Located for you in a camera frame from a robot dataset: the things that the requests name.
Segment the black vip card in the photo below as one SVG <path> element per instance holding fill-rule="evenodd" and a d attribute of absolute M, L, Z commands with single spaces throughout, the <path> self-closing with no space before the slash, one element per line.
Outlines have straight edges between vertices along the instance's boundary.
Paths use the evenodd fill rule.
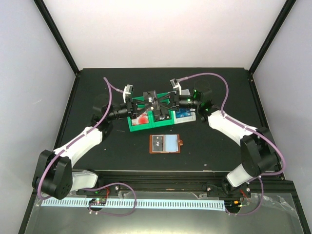
<path fill-rule="evenodd" d="M 144 109 L 146 112 L 160 110 L 160 105 L 155 90 L 143 92 L 143 98 L 145 103 Z"/>
<path fill-rule="evenodd" d="M 164 150 L 164 136 L 152 136 L 152 151 L 162 152 Z"/>

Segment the brown leather card holder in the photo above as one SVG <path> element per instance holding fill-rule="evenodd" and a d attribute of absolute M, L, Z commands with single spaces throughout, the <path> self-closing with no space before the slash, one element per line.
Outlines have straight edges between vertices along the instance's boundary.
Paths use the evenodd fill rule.
<path fill-rule="evenodd" d="M 164 150 L 162 152 L 152 151 L 152 136 L 155 136 L 155 135 L 149 136 L 149 153 L 150 154 L 179 154 L 181 152 L 181 146 L 183 146 L 183 140 L 180 139 L 179 134 L 161 135 L 161 136 L 164 136 Z"/>

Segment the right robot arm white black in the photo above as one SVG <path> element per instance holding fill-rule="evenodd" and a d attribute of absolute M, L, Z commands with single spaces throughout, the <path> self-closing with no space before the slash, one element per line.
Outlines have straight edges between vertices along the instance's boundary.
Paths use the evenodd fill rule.
<path fill-rule="evenodd" d="M 234 196 L 241 185 L 255 178 L 278 175 L 278 172 L 268 172 L 278 164 L 285 167 L 285 159 L 274 143 L 270 130 L 249 126 L 225 113 L 223 107 L 215 106 L 207 82 L 198 81 L 191 95 L 182 93 L 178 80 L 171 80 L 171 84 L 174 90 L 156 99 L 160 109 L 193 109 L 210 128 L 223 133 L 240 147 L 241 163 L 221 183 L 224 195 Z"/>

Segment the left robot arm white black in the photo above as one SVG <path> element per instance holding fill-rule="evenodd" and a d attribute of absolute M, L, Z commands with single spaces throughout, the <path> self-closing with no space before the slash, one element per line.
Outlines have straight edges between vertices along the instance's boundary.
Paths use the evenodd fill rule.
<path fill-rule="evenodd" d="M 125 103 L 112 104 L 108 95 L 96 97 L 93 105 L 91 126 L 65 145 L 40 153 L 32 186 L 42 200 L 54 197 L 65 198 L 70 192 L 87 189 L 98 195 L 104 191 L 105 183 L 92 170 L 74 172 L 73 166 L 93 147 L 99 145 L 112 131 L 112 121 L 125 117 L 136 118 L 152 104 L 133 98 Z"/>

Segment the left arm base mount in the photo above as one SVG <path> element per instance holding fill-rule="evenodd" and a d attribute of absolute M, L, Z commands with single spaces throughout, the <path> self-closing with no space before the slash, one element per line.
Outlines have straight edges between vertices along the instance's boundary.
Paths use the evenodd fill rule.
<path fill-rule="evenodd" d="M 114 183 L 109 183 L 103 186 L 97 186 L 97 187 L 93 187 L 93 188 L 82 188 L 82 189 L 78 189 L 78 191 L 84 191 L 84 192 L 98 192 L 98 191 L 103 191 L 103 190 L 107 190 L 111 187 L 115 187 L 115 186 L 121 186 L 123 185 L 123 183 L 121 182 L 114 182 Z"/>

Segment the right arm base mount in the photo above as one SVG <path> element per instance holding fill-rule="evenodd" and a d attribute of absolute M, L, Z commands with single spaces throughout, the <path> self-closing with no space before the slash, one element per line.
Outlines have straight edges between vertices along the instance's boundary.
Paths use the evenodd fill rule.
<path fill-rule="evenodd" d="M 230 183 L 225 180 L 208 181 L 204 185 L 207 196 L 219 197 L 219 198 L 241 198 L 251 197 L 251 193 L 247 191 L 247 184 L 233 187 Z"/>

